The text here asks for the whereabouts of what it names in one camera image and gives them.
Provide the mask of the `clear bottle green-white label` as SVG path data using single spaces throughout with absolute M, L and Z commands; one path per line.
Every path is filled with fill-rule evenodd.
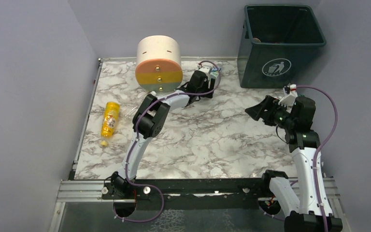
M 217 80 L 220 72 L 221 72 L 221 68 L 213 67 L 212 70 L 211 70 L 211 72 L 210 72 L 210 77 L 212 79 Z

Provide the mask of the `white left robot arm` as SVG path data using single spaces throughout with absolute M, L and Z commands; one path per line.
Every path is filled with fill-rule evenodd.
M 133 137 L 129 149 L 121 167 L 111 175 L 111 185 L 117 194 L 123 197 L 131 194 L 145 149 L 161 132 L 169 112 L 185 108 L 201 98 L 211 99 L 220 82 L 221 72 L 215 75 L 199 69 L 173 93 L 160 97 L 150 93 L 144 98 L 132 120 Z

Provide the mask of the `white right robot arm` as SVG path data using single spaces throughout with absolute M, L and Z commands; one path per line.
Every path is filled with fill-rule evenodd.
M 299 96 L 291 111 L 277 98 L 267 95 L 259 104 L 245 112 L 255 121 L 285 130 L 289 154 L 297 169 L 299 195 L 282 171 L 266 170 L 262 175 L 265 189 L 272 193 L 284 213 L 286 232 L 341 232 L 343 223 L 334 216 L 326 195 L 321 168 L 321 143 L 311 129 L 316 111 L 314 100 Z

